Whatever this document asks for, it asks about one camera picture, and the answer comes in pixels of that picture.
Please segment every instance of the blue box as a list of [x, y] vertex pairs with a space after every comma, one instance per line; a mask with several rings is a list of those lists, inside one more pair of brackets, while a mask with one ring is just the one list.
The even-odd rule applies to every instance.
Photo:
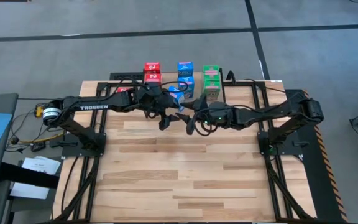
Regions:
[[[168, 91], [180, 91], [179, 89], [177, 89], [176, 87], [174, 86], [170, 86], [168, 88]], [[182, 103], [184, 100], [185, 100], [185, 94], [183, 94], [183, 92], [179, 92], [179, 93], [169, 93], [172, 97], [174, 97], [174, 102], [176, 105], [179, 106], [179, 109], [178, 111], [179, 112], [182, 112], [183, 109], [185, 109], [184, 106], [181, 106], [180, 103]]]
[[178, 62], [178, 77], [193, 76], [193, 62]]
[[194, 95], [194, 77], [178, 77], [179, 90], [184, 90], [186, 85], [180, 82], [185, 82], [187, 85], [189, 85], [187, 90], [183, 92], [185, 94], [185, 99], [192, 98]]

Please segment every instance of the green box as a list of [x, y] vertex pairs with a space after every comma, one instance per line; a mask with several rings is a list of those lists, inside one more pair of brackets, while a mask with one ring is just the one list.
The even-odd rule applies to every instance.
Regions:
[[220, 92], [221, 92], [220, 81], [204, 80], [203, 93], [206, 95], [207, 101], [218, 100], [218, 96]]
[[218, 65], [204, 65], [203, 80], [219, 81], [219, 66]]

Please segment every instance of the red box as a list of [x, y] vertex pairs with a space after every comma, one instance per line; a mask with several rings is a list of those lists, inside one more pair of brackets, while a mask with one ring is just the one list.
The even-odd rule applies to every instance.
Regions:
[[120, 93], [120, 92], [122, 92], [122, 91], [127, 91], [128, 89], [129, 89], [129, 88], [127, 88], [127, 87], [118, 87], [116, 93]]
[[144, 66], [145, 73], [161, 73], [159, 62], [147, 62]]
[[158, 83], [161, 85], [161, 74], [160, 73], [146, 73], [144, 75], [144, 82], [145, 83]]

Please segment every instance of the wooden table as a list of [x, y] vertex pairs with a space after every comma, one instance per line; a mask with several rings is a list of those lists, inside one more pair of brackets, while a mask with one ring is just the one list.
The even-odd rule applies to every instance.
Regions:
[[[201, 74], [194, 76], [195, 96], [199, 96]], [[163, 82], [176, 77], [175, 73], [164, 73]], [[98, 82], [84, 81], [80, 96], [94, 96]], [[266, 81], [266, 85], [283, 90], [282, 82]], [[225, 93], [230, 105], [254, 107], [250, 87], [225, 87]], [[286, 100], [284, 93], [273, 90], [267, 93], [271, 105]], [[90, 111], [75, 115], [83, 126], [89, 126], [90, 118]], [[280, 125], [285, 120], [274, 123]], [[92, 222], [274, 220], [265, 162], [256, 138], [257, 124], [242, 131], [219, 129], [202, 137], [196, 132], [188, 136], [181, 121], [160, 131], [159, 121], [145, 119], [143, 111], [108, 111], [105, 130], [108, 140], [99, 164]], [[68, 183], [65, 207], [77, 191], [82, 160], [78, 159]], [[282, 156], [282, 160], [289, 191], [315, 217], [303, 164], [294, 156]], [[73, 161], [69, 158], [63, 163], [53, 206], [55, 216], [60, 214], [63, 189]], [[285, 217], [282, 195], [277, 191]], [[80, 218], [85, 215], [87, 198], [85, 193]]]

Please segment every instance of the white paper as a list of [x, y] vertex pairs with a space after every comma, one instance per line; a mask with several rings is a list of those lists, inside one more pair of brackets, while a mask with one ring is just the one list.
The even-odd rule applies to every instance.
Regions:
[[[25, 158], [22, 167], [46, 174], [54, 175], [60, 166], [60, 162], [46, 157], [37, 156], [36, 158]], [[15, 183], [11, 196], [27, 197], [36, 199], [46, 199], [49, 189], [46, 187], [36, 187], [34, 185]]]

